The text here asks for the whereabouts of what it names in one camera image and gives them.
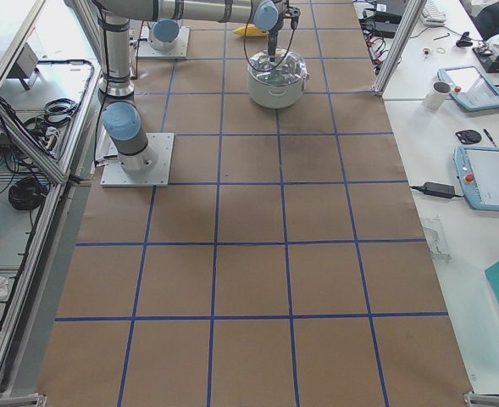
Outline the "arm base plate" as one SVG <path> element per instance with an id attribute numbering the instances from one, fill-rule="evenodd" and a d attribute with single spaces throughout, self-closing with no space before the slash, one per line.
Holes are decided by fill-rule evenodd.
<path id="1" fill-rule="evenodd" d="M 100 181 L 102 187 L 166 187 L 175 135 L 173 133 L 147 133 L 147 147 L 139 154 L 119 154 L 111 142 Z"/>
<path id="2" fill-rule="evenodd" d="M 191 29 L 182 26 L 178 36 L 172 42 L 161 42 L 146 29 L 145 41 L 140 41 L 138 47 L 139 59 L 186 59 Z"/>

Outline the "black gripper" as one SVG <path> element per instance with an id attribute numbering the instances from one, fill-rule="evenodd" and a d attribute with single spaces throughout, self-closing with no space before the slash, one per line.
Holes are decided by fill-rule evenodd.
<path id="1" fill-rule="evenodd" d="M 267 38 L 267 52 L 276 53 L 278 41 L 278 31 L 269 31 Z"/>

